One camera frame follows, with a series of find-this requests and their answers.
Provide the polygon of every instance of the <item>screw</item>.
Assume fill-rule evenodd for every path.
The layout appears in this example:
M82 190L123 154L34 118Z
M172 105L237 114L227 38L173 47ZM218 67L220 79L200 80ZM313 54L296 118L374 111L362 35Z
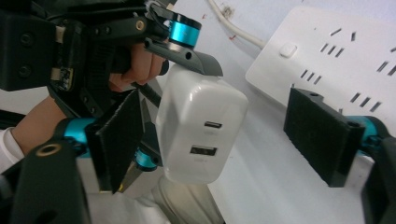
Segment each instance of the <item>screw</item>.
M191 57L192 57L191 52L187 52L186 53L186 59L189 60L189 59L191 59Z
M21 35L20 41L24 47L32 47L35 43L35 37L31 33L24 33Z
M145 28L145 23L142 22L142 21L137 21L136 22L136 29L141 31L141 30L143 30L143 28Z
M27 78L32 75L32 67L29 65L24 65L19 70L20 77Z
M106 33L107 35L110 35L110 34L111 34L111 28L107 26L107 27L105 28L105 33Z
M57 153L62 149L62 146L59 144L49 144L41 147L35 154L37 157L46 157Z

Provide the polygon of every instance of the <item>finger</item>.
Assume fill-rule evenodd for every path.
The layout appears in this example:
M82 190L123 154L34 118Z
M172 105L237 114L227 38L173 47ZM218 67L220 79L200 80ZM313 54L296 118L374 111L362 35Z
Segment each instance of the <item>finger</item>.
M110 74L110 78L108 80L108 87L112 91L121 92L122 89L127 85L127 83L121 80L121 74Z
M149 76L152 54L144 49L144 44L133 45L131 68L122 75L122 81L132 83L146 80Z
M151 66L148 72L148 77L145 80L137 81L139 85L144 85L161 73L163 67L163 58L152 54Z

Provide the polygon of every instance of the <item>human hand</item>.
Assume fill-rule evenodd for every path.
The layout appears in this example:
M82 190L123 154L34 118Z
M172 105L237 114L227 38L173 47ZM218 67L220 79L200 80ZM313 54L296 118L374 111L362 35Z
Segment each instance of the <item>human hand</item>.
M160 74L163 58L145 51L143 44L133 45L131 54L131 69L125 74L110 76L111 90L122 91L132 82L144 85ZM11 132L26 155L32 148L47 142L52 137L56 125L65 118L62 110L49 96L33 108Z
M145 50L144 44L131 46L131 68L124 74L110 74L109 87L112 91L123 91L136 82L144 85L158 76L163 58Z

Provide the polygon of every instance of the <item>usb-c port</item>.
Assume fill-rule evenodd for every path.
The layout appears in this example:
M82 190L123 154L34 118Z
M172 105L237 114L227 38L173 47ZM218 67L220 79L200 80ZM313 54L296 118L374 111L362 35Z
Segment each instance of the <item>usb-c port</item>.
M210 128L219 129L219 128L221 128L222 124L220 124L220 123L215 123L215 122L211 122L211 121L207 121L207 122L205 122L205 126L206 126L206 127L210 127Z

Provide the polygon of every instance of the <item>white cable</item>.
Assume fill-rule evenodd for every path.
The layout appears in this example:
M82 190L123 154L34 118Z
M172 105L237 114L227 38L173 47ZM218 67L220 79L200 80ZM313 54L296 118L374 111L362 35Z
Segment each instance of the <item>white cable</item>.
M216 15L218 16L220 22L222 22L230 31L235 33L236 35L241 36L242 38L246 39L248 42L260 47L263 49L265 47L265 42L257 38L256 36L253 36L251 34L248 34L246 31L243 31L230 23L227 19L224 18L222 15L218 5L216 5L214 0L207 0L210 6L212 6L212 9L215 11Z

